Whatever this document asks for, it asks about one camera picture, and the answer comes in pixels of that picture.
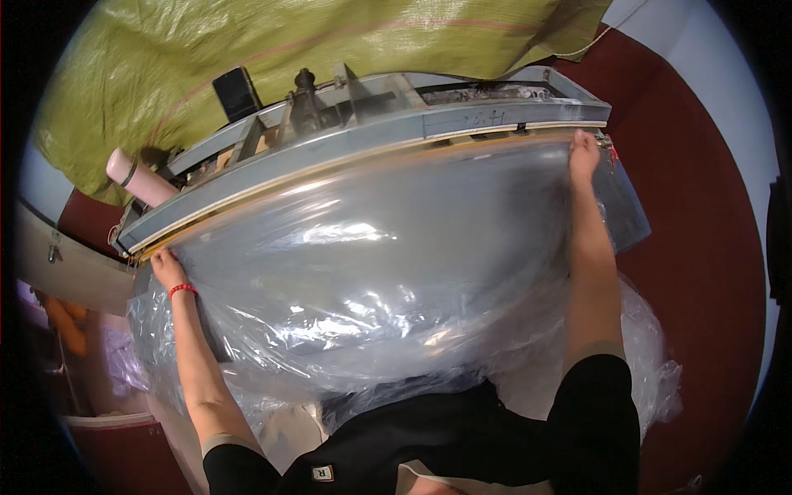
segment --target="black shirt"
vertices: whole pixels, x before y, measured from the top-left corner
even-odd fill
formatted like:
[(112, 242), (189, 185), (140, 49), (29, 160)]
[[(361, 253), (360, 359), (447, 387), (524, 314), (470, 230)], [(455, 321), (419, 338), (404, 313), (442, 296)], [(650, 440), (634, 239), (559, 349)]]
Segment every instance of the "black shirt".
[[(204, 470), (212, 495), (394, 495), (399, 464), (414, 460), (445, 478), (506, 486), (549, 480), (555, 493), (636, 493), (640, 430), (630, 386), (624, 360), (598, 354), (567, 372), (547, 421), (509, 411), (485, 381), (362, 413), (298, 457), (283, 477), (235, 444), (212, 448)], [(317, 467), (328, 469), (313, 472)]]

